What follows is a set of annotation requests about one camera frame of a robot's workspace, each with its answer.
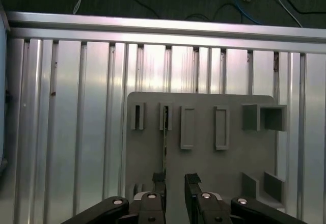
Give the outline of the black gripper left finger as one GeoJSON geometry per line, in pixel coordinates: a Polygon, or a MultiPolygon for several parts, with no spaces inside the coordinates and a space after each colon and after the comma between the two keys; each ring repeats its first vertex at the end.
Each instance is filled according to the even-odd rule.
{"type": "Polygon", "coordinates": [[[166,223],[165,173],[154,173],[152,181],[153,192],[139,192],[132,201],[109,197],[63,223],[166,223]]]}

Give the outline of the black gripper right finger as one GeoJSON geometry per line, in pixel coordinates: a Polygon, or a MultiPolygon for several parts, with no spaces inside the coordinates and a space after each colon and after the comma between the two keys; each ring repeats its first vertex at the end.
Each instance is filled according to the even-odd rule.
{"type": "Polygon", "coordinates": [[[228,205],[219,194],[203,192],[196,173],[185,175],[185,204],[190,223],[304,223],[250,197],[235,197],[228,205]]]}

